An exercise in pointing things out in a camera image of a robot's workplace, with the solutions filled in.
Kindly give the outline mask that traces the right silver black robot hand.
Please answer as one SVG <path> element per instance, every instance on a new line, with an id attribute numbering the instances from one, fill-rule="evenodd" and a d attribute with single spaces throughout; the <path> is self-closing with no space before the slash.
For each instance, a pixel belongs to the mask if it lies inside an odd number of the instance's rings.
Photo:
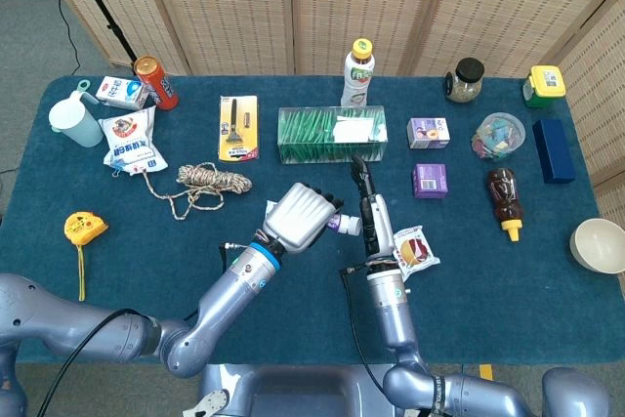
<path id="1" fill-rule="evenodd" d="M 351 172 L 360 194 L 359 208 L 365 255 L 368 261 L 391 258 L 394 233 L 384 197 L 375 189 L 367 163 L 352 155 Z"/>

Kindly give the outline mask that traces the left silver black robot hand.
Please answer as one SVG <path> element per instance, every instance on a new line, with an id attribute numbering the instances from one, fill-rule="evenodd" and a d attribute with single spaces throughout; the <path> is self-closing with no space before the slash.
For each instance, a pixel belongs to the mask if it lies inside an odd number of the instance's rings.
<path id="1" fill-rule="evenodd" d="M 332 193 L 295 183 L 266 215 L 263 232 L 289 254 L 301 253 L 315 243 L 343 205 Z"/>

